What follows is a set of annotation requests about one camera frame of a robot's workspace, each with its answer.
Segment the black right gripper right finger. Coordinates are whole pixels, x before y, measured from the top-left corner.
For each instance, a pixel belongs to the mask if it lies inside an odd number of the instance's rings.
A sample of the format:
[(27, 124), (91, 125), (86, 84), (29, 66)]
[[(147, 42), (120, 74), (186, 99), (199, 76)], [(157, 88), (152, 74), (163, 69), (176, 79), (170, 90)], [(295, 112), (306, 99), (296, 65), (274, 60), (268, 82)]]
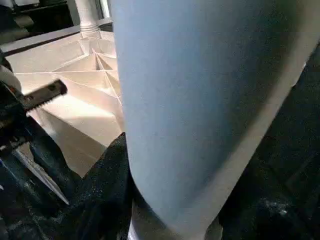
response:
[(219, 212), (224, 240), (318, 240), (320, 229), (261, 162), (250, 161)]

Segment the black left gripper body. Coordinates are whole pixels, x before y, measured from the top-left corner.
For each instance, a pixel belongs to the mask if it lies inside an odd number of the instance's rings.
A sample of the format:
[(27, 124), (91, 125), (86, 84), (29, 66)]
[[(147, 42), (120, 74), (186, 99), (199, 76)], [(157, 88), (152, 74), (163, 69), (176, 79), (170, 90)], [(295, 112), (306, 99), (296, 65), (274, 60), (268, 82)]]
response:
[(78, 230), (79, 213), (69, 197), (80, 177), (29, 115), (67, 91), (60, 80), (26, 95), (0, 84), (0, 229), (4, 232)]

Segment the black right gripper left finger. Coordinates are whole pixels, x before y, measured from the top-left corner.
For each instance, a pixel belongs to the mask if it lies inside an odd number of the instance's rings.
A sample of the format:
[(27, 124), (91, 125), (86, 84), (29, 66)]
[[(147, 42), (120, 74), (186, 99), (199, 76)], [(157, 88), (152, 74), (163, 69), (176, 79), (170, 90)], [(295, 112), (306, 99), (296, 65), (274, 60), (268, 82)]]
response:
[(66, 163), (61, 149), (46, 133), (29, 144), (34, 161), (59, 186), (67, 203), (38, 182), (42, 194), (29, 211), (34, 223), (31, 240), (125, 240), (133, 202), (125, 133), (104, 150), (90, 170), (80, 177)]

